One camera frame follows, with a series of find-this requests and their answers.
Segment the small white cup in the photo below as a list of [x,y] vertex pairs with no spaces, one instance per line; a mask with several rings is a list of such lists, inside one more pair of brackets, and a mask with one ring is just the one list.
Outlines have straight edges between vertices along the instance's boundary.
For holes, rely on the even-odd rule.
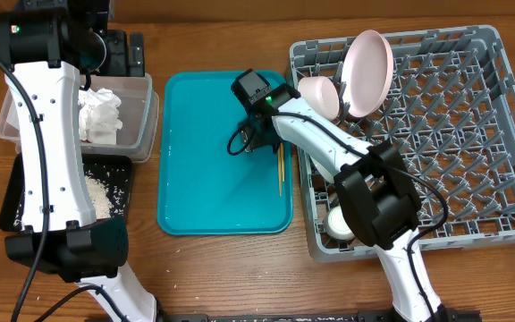
[[337,206],[332,208],[324,220],[325,232],[337,241],[352,241],[355,234],[348,227],[342,208]]

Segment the white tissue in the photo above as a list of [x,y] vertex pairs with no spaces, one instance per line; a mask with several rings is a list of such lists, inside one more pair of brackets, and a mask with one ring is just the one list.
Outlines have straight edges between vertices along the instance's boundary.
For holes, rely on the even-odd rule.
[[117,132],[123,123],[118,107],[121,99],[112,90],[79,90],[79,136],[93,144],[116,145]]

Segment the large white plate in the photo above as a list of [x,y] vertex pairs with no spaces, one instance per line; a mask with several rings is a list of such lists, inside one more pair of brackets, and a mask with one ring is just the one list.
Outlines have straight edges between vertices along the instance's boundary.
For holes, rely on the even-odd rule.
[[389,42],[375,30],[355,37],[343,60],[342,101],[348,113],[362,118],[383,104],[393,81],[393,51]]

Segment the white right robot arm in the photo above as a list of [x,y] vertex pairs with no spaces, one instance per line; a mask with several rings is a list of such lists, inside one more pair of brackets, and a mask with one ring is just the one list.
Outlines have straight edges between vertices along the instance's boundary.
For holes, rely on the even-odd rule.
[[403,321],[446,321],[448,310],[432,287],[418,241],[422,208],[411,174],[388,141],[373,145],[349,135],[319,114],[292,86],[276,88],[252,69],[231,90],[247,119],[239,131],[278,148],[289,141],[332,177],[343,219],[354,237],[376,250],[393,293],[395,317]]

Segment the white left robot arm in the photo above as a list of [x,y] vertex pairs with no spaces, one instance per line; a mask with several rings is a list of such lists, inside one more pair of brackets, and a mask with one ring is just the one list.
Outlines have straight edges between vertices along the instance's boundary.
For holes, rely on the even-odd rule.
[[9,259],[88,292],[114,321],[159,321],[128,263],[122,216],[99,219],[85,181],[78,95],[93,76],[144,74],[140,35],[107,27],[107,1],[20,1],[0,13],[0,69],[18,114],[22,229]]

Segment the pink bowl with rice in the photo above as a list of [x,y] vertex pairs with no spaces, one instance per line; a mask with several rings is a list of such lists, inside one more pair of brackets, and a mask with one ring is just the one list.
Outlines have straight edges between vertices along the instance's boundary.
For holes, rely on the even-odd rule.
[[302,78],[298,83],[298,92],[325,119],[332,121],[337,118],[340,110],[339,97],[329,78],[325,76]]

